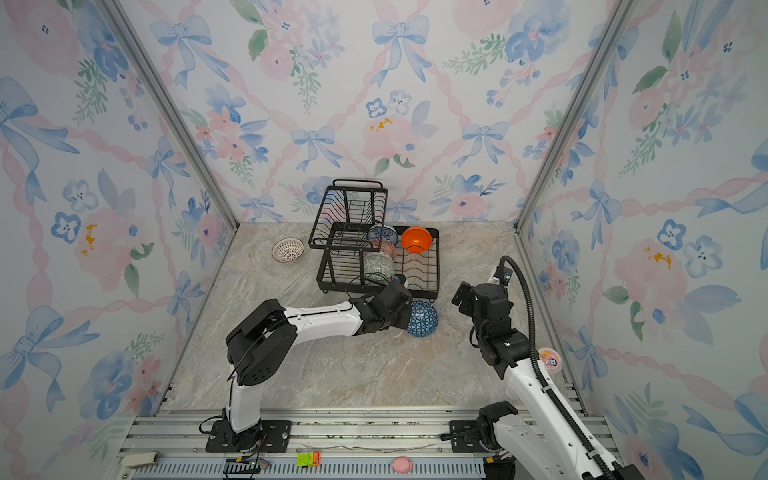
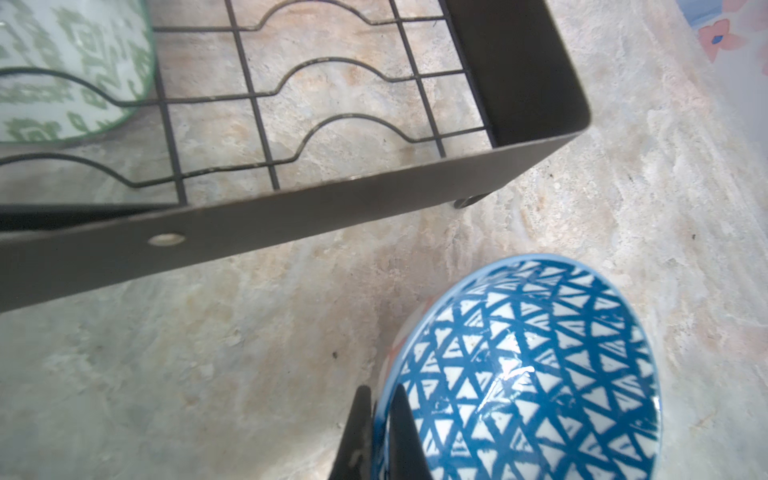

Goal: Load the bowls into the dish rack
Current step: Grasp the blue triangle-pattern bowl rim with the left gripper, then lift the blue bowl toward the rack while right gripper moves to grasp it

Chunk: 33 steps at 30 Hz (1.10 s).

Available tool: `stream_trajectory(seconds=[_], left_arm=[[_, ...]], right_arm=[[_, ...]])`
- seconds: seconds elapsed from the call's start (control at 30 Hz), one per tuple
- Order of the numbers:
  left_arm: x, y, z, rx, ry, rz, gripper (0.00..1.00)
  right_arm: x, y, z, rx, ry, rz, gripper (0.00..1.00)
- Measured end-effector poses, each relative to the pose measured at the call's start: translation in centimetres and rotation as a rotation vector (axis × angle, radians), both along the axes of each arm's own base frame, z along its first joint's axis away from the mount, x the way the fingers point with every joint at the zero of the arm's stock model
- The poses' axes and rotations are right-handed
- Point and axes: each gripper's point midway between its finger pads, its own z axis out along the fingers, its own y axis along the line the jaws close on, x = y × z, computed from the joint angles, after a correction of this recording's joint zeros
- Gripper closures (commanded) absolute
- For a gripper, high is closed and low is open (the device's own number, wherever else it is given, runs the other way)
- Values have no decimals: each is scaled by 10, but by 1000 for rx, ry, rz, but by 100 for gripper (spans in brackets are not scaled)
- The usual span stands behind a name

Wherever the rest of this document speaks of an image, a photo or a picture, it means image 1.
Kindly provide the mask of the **dark blue patterned bowl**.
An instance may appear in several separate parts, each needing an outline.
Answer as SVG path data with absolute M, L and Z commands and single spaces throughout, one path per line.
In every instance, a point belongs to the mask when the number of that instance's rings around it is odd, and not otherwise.
M 439 315 L 434 305 L 425 300 L 414 300 L 406 332 L 415 338 L 426 338 L 437 330 L 438 325 Z

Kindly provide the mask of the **green patterned bowl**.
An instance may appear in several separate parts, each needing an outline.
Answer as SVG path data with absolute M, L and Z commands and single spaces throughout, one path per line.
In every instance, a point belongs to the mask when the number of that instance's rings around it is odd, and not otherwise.
M 363 259 L 363 278 L 389 283 L 396 274 L 395 261 L 385 253 L 369 252 Z

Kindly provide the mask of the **red patterned bowl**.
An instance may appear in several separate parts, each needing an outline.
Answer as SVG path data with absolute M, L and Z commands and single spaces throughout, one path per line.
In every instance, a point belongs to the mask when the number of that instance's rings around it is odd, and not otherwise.
M 397 258 L 396 247 L 388 240 L 381 240 L 379 242 L 379 252 L 389 257 L 392 261 L 395 261 Z

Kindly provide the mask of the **black wire dish rack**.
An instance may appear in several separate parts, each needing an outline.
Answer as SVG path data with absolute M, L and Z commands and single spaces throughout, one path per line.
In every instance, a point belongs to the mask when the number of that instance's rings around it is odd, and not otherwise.
M 431 248 L 422 254 L 409 253 L 400 245 L 400 235 L 411 225 L 393 225 L 386 219 L 388 190 L 379 181 L 334 179 L 320 200 L 309 237 L 309 247 L 322 253 L 316 283 L 321 291 L 376 293 L 389 283 L 363 278 L 363 259 L 379 252 L 379 242 L 367 239 L 373 225 L 394 227 L 399 235 L 395 245 L 396 274 L 408 279 L 411 294 L 435 301 L 440 290 L 440 232 L 426 228 L 433 237 Z

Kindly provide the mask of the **orange plastic bowl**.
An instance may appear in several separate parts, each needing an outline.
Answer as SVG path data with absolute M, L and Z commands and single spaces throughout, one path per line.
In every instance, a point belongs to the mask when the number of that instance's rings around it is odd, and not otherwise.
M 400 245 L 409 253 L 426 253 L 432 244 L 433 237 L 424 227 L 412 226 L 400 235 Z

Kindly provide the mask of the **blue floral bowl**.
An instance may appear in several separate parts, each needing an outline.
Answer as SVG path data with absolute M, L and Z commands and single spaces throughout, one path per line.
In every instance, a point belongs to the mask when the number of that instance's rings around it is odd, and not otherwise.
M 399 241 L 399 235 L 394 227 L 388 225 L 373 225 L 367 232 L 367 239 L 371 242 L 386 241 L 393 245 L 397 245 Z

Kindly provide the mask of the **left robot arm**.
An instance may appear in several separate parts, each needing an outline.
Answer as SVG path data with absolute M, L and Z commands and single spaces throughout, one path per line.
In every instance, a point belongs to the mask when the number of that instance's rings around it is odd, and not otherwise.
M 312 308 L 285 307 L 276 299 L 262 302 L 226 337 L 232 366 L 224 418 L 235 434 L 261 422 L 263 384 L 273 377 L 289 352 L 304 343 L 331 337 L 354 337 L 405 330 L 413 297 L 393 281 L 375 294 Z

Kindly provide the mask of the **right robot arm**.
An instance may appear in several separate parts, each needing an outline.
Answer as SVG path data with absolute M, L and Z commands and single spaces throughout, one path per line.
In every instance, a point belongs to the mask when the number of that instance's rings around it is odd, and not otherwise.
M 535 479 L 641 479 L 595 438 L 551 383 L 530 339 L 511 326 L 512 304 L 500 284 L 463 282 L 452 303 L 470 317 L 483 359 L 524 404 L 536 430 L 517 407 L 500 401 L 480 408 L 472 430 L 478 443 L 511 454 Z

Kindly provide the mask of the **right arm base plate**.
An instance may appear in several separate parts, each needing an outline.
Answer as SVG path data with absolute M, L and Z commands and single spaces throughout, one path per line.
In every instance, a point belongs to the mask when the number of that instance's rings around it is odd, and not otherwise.
M 483 419 L 452 420 L 444 436 L 453 453 L 491 453 L 499 450 L 492 426 Z

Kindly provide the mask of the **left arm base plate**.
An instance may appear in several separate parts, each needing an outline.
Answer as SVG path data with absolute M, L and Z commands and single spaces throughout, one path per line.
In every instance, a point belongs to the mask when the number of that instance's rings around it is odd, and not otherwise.
M 293 423 L 289 420 L 262 420 L 256 426 L 235 433 L 228 421 L 213 423 L 207 432 L 206 453 L 286 453 Z

